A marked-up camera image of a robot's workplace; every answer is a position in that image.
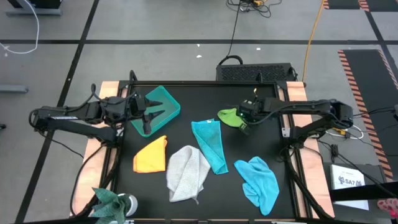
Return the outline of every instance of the teal towel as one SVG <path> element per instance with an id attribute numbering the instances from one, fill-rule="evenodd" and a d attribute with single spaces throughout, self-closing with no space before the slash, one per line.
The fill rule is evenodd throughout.
<path id="1" fill-rule="evenodd" d="M 223 143 L 221 142 L 220 122 L 214 119 L 192 122 L 192 132 L 199 147 L 209 162 L 215 174 L 228 173 L 226 166 Z"/>
<path id="2" fill-rule="evenodd" d="M 248 163 L 236 161 L 234 165 L 246 181 L 242 186 L 245 196 L 254 206 L 260 207 L 262 215 L 268 215 L 279 195 L 279 187 L 273 171 L 257 156 Z"/>

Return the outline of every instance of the white paper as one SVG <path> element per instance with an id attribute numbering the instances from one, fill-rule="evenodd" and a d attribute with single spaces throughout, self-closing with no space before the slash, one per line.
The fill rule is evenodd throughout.
<path id="1" fill-rule="evenodd" d="M 341 166 L 331 165 L 331 187 L 333 190 L 365 185 L 364 175 L 360 171 Z M 338 205 L 369 210 L 367 200 L 334 202 Z"/>

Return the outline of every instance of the white pot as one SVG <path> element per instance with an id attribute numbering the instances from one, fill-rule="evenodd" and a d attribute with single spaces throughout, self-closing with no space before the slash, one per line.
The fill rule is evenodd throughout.
<path id="1" fill-rule="evenodd" d="M 130 195 L 129 198 L 130 198 L 131 206 L 130 206 L 129 211 L 126 214 L 126 217 L 129 217 L 132 214 L 134 214 L 137 211 L 137 207 L 138 207 L 137 199 L 133 195 Z"/>

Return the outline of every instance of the black tabletop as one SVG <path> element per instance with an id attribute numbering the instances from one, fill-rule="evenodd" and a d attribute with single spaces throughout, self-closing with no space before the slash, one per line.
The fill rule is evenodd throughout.
<path id="1" fill-rule="evenodd" d="M 156 86 L 136 86 L 141 94 L 147 94 Z M 142 137 L 131 123 L 126 127 L 121 149 L 115 191 L 133 194 L 138 200 L 134 218 L 167 219 L 260 219 L 293 218 L 294 208 L 290 180 L 284 163 L 276 161 L 282 149 L 281 125 L 278 119 L 265 121 L 252 129 L 249 136 L 236 128 L 221 123 L 221 137 L 229 172 L 215 175 L 212 170 L 194 200 L 169 202 L 166 172 L 138 174 L 132 170 L 132 160 L 143 147 L 166 135 L 166 163 L 170 156 L 186 145 L 199 149 L 192 129 L 192 121 L 217 118 L 217 112 L 253 98 L 252 86 L 168 86 L 166 90 L 181 105 L 180 114 L 148 138 Z M 277 97 L 274 85 L 257 88 L 259 97 Z M 249 161 L 254 156 L 262 158 L 277 177 L 280 194 L 268 216 L 261 215 L 244 195 L 241 176 L 234 167 L 237 160 Z"/>

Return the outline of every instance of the microfiber cloth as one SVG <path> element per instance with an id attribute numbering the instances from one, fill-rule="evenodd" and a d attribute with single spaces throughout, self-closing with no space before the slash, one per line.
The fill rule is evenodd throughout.
<path id="1" fill-rule="evenodd" d="M 224 124 L 234 128 L 238 128 L 244 124 L 242 118 L 236 115 L 236 108 L 220 110 L 217 116 Z"/>
<path id="2" fill-rule="evenodd" d="M 151 173 L 166 170 L 166 136 L 162 136 L 141 149 L 132 161 L 132 169 L 137 173 Z"/>
<path id="3" fill-rule="evenodd" d="M 228 173 L 226 166 L 223 143 L 221 142 L 220 122 L 214 119 L 192 122 L 192 132 L 199 147 L 209 162 L 215 174 Z"/>
<path id="4" fill-rule="evenodd" d="M 260 207 L 262 215 L 268 215 L 279 195 L 279 187 L 273 171 L 257 156 L 248 163 L 236 161 L 234 165 L 246 181 L 242 186 L 245 196 L 254 206 Z"/>
<path id="5" fill-rule="evenodd" d="M 210 165 L 199 149 L 184 146 L 172 154 L 166 171 L 170 202 L 194 199 L 203 190 Z"/>

